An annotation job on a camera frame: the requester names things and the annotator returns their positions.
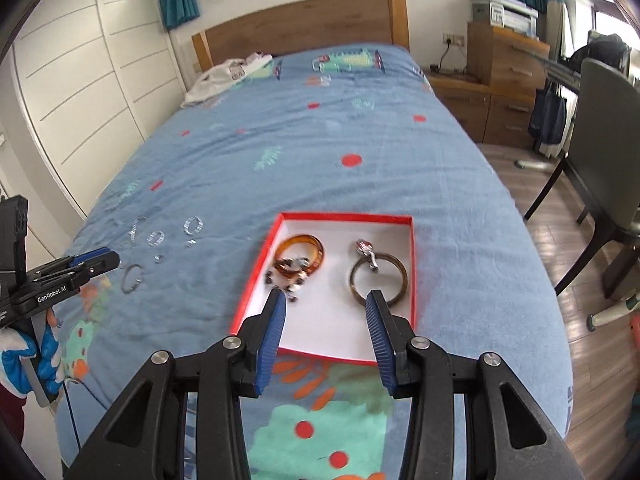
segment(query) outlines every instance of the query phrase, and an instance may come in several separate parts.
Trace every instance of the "amber bangle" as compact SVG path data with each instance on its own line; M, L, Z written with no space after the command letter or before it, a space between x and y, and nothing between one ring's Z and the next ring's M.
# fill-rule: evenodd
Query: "amber bangle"
M297 275L297 271L287 269L287 267L281 263L282 254L284 251L289 249L293 245L298 244L309 244L314 248L314 253L311 258L309 258L309 266L305 269L305 272L308 276L311 276L322 264L322 260L324 259L324 247L320 240L318 240L315 236L312 235L295 235L291 238L287 238L284 240L276 249L276 253L273 256L273 267L276 269L281 275L285 278L293 278Z
M388 301L386 303L388 304L389 308L391 308L392 306L395 306L396 304L398 304L398 302L402 300L402 298L406 294L406 290L409 287L409 277L407 276L404 265L395 256L392 256L391 254L386 254L386 253L376 253L376 259L385 260L386 262L393 264L394 267L400 271L400 274L402 274L402 287L400 288L400 292L396 294L395 298L393 298L391 301ZM351 289L351 293L353 294L353 297L356 299L356 301L362 306L365 306L366 300L358 293L353 281L356 277L356 271L362 265L368 264L369 262L370 262L370 259L368 256L361 257L361 259L359 259L356 262L356 264L353 266L353 269L351 269L351 273L349 274L349 288Z

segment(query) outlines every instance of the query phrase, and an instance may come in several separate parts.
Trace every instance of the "electrical outlet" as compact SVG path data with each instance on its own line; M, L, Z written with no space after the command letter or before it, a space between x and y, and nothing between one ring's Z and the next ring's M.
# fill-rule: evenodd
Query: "electrical outlet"
M451 44L457 46L465 46L465 37L462 34L447 34L442 35L442 43L447 44L447 40L451 40Z

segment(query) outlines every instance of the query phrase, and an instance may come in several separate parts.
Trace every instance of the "blue glove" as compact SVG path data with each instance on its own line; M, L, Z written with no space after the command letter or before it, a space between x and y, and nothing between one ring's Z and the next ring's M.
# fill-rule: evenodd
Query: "blue glove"
M51 394L58 392L64 378L64 371L60 366L61 351L56 324L56 317L49 310L40 349L42 360L36 371ZM36 343L29 336L13 328L0 329L0 384L15 397L23 399L32 390L20 358L33 358L36 353Z

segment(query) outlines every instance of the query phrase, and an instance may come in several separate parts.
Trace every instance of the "bed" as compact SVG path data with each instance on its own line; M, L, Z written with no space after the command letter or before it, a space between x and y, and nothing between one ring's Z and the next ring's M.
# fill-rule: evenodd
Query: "bed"
M405 5L299 2L194 37L203 69L255 50L274 59L161 126L70 248L110 246L122 267L145 273L124 294L118 268L57 307L82 440L154 351L201 352L228 333L264 237L286 210L413 216L416 332L452 353L503 355L566 433L572 368L554 290L506 188L405 50ZM203 227L188 246L190 216ZM160 246L146 242L154 231L165 234ZM252 478L396 478L409 408L386 394L376 368L280 356L265 394L242 401ZM188 478L195 420L192 396ZM78 449L64 402L56 423L69 464ZM457 399L457 479L464 431Z

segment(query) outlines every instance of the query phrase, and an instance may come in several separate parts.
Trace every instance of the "blue gripper pad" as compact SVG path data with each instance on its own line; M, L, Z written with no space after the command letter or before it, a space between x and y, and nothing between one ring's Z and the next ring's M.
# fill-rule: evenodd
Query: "blue gripper pad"
M78 254L75 259L71 262L69 267L75 267L78 264L81 264L91 258L95 258L96 256L102 256L103 254L111 252L111 249L108 247L101 247L100 249L96 249L95 251L91 251L89 253Z
M367 295L365 313L367 316L369 335L373 343L373 351L376 353L376 361L378 361L378 370L380 372L382 385L388 390L389 395L393 396L398 387L398 382L396 381L396 361L391 348L391 341L389 341L389 337L386 334L386 329L380 317L380 311L371 292Z
M262 345L257 355L256 371L255 371L255 391L260 396L269 381L271 380L271 371L276 362L278 354L278 346L280 345L280 337L284 328L284 320L287 313L287 300L281 292L273 309L271 320L264 333Z

